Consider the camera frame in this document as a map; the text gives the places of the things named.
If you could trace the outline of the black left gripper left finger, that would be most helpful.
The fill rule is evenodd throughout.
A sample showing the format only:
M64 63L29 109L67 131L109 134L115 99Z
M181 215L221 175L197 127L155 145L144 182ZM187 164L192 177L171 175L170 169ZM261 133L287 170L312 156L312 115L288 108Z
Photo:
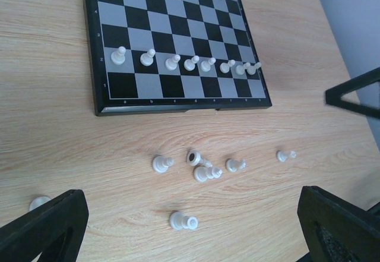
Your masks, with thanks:
M83 190L68 190L1 227L1 261L76 261L89 217Z

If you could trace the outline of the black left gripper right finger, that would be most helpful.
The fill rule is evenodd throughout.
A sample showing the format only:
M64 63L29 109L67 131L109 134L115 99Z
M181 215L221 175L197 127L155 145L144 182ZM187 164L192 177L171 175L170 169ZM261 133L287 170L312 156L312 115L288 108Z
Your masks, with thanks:
M299 261L379 261L379 204L363 210L304 186L297 215L309 250Z

